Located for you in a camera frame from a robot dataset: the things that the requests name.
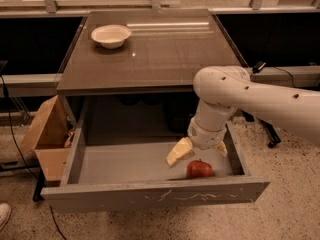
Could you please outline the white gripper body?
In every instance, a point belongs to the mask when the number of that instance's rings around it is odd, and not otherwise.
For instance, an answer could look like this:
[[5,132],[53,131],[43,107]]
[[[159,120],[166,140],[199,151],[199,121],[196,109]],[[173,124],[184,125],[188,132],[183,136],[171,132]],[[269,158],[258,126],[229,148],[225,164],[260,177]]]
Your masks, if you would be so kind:
[[223,128],[219,131],[205,130],[196,123],[194,118],[192,118],[187,130],[187,134],[195,147],[206,150],[215,148],[221,144],[224,140],[226,131],[226,128]]

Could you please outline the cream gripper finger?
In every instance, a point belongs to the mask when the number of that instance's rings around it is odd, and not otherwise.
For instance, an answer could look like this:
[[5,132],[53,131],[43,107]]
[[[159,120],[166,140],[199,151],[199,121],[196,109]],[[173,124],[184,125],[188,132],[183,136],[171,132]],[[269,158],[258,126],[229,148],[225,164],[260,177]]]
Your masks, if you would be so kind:
[[186,160],[194,156],[193,143],[189,137],[183,137],[172,148],[166,157],[166,162],[169,167],[174,167],[181,160]]
[[223,156],[228,155],[228,151],[224,142],[220,142],[215,149]]

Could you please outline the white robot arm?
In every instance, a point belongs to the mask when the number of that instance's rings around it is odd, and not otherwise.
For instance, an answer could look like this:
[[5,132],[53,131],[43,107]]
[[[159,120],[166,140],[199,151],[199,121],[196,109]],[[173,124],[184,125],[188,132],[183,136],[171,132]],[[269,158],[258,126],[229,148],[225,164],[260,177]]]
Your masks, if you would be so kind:
[[226,123],[242,110],[300,138],[320,145],[320,93],[297,88],[255,83],[240,66],[209,66],[194,77],[199,98],[187,136],[167,155],[170,167],[201,150],[226,150]]

